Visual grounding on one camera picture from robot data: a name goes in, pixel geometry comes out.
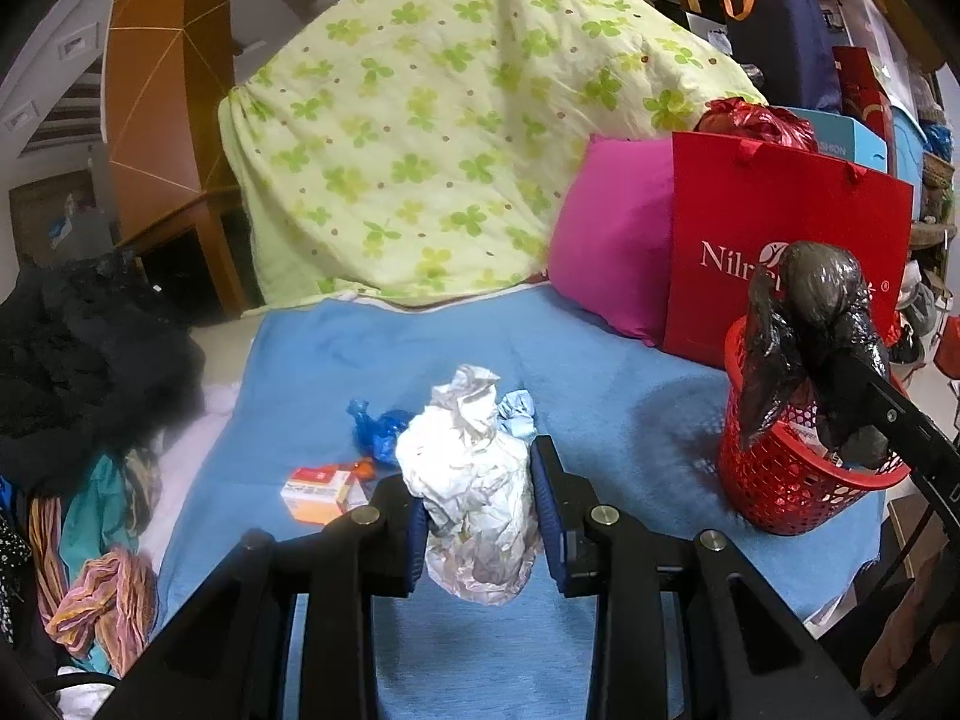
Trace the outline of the person's right hand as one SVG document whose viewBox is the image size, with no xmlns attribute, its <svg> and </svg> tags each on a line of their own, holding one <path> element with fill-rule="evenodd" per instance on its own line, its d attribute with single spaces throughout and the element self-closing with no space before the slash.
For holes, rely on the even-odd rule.
<svg viewBox="0 0 960 720">
<path fill-rule="evenodd" d="M 942 622 L 935 629 L 929 624 L 939 613 L 955 613 L 953 602 L 957 598 L 958 551 L 944 546 L 924 562 L 903 600 L 885 622 L 862 663 L 859 689 L 887 697 L 919 644 L 928 645 L 929 658 L 939 667 L 958 647 L 958 622 Z"/>
</svg>

